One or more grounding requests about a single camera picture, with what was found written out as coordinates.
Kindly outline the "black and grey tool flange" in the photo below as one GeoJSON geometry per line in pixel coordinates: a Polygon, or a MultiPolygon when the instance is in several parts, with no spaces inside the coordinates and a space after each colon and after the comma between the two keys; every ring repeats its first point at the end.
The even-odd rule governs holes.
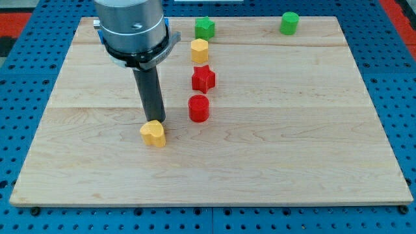
{"type": "Polygon", "coordinates": [[[122,53],[111,48],[106,39],[104,39],[103,27],[100,24],[100,20],[95,19],[93,22],[94,28],[99,35],[101,43],[105,46],[110,59],[113,63],[122,68],[132,68],[138,71],[150,70],[166,59],[174,46],[181,41],[181,33],[177,31],[172,32],[169,25],[169,19],[164,19],[166,37],[160,44],[145,52],[122,53]]]}

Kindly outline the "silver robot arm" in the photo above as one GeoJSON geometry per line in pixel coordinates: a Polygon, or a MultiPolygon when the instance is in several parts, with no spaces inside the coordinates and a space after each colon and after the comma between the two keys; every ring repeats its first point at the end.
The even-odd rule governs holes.
{"type": "Polygon", "coordinates": [[[157,65],[181,40],[160,0],[95,0],[103,44],[114,63],[131,68],[147,121],[166,118],[157,65]]]}

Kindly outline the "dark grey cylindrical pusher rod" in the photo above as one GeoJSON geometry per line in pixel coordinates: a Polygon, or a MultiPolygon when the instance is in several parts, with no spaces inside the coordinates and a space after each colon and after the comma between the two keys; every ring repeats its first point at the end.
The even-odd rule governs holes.
{"type": "Polygon", "coordinates": [[[164,122],[166,113],[157,68],[146,71],[133,70],[133,74],[147,121],[164,122]]]}

